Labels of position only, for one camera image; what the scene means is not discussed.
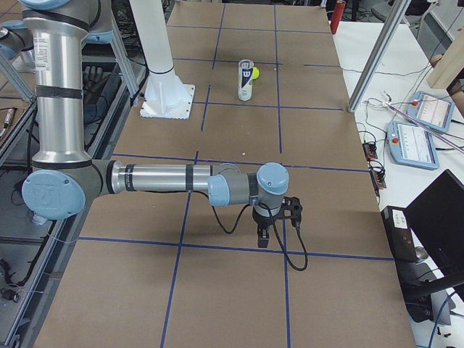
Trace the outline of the second grey robot arm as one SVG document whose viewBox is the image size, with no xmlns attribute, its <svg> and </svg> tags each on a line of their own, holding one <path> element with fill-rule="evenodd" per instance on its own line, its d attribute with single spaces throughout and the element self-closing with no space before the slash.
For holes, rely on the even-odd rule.
<svg viewBox="0 0 464 348">
<path fill-rule="evenodd" d="M 14 59 L 21 51 L 34 49 L 33 35 L 22 20 L 9 20 L 1 24 L 1 53 Z"/>
</svg>

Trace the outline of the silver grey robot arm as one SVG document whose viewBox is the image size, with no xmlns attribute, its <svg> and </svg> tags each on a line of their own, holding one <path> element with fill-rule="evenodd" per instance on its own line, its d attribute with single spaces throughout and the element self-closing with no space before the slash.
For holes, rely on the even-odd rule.
<svg viewBox="0 0 464 348">
<path fill-rule="evenodd" d="M 286 192 L 289 173 L 278 163 L 243 173 L 233 165 L 124 165 L 93 159 L 84 148 L 82 45 L 91 35 L 113 37 L 109 1 L 24 1 L 33 35 L 40 148 L 22 185 L 26 205 L 49 220 L 81 212 L 95 198 L 123 191 L 195 192 L 214 208 L 252 207 L 257 245 L 265 248 L 276 221 L 299 216 Z"/>
</svg>

